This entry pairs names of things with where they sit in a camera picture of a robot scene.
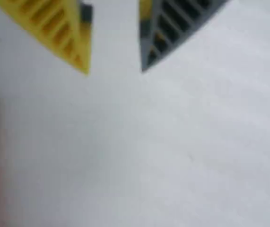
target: yellow plastic triangle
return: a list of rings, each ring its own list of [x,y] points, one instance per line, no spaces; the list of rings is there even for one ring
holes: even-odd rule
[[[0,7],[53,53],[89,73],[92,28],[80,21],[77,0],[0,0]]]

